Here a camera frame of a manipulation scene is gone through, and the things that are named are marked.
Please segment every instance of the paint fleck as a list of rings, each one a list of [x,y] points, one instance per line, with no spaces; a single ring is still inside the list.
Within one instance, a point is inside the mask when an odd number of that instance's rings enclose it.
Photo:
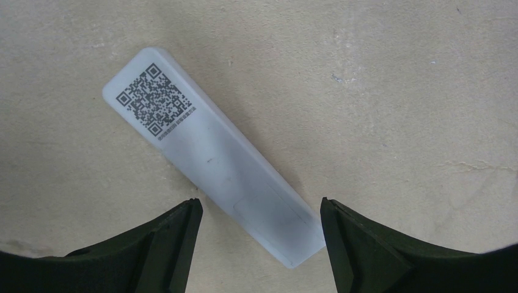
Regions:
[[[333,77],[334,80],[336,80],[337,82],[340,82],[342,83],[343,82],[343,79],[339,78],[338,76],[336,76],[334,73],[331,75]]]

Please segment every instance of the black qr code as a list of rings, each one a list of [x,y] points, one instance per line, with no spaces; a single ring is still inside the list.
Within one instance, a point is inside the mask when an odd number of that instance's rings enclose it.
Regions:
[[[117,101],[154,136],[167,129],[192,106],[154,63],[117,96]]]

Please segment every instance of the white object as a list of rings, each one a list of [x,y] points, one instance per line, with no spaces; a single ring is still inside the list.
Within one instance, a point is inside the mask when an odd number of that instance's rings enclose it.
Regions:
[[[104,99],[289,268],[325,246],[320,219],[161,48],[145,48]]]

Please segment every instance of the concrete floor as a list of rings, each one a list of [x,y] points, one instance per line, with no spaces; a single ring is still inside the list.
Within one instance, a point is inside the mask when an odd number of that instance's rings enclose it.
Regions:
[[[318,211],[424,241],[518,242],[518,4],[0,1],[0,249],[62,256],[198,197],[188,292],[333,292],[284,268],[102,99],[167,49]]]

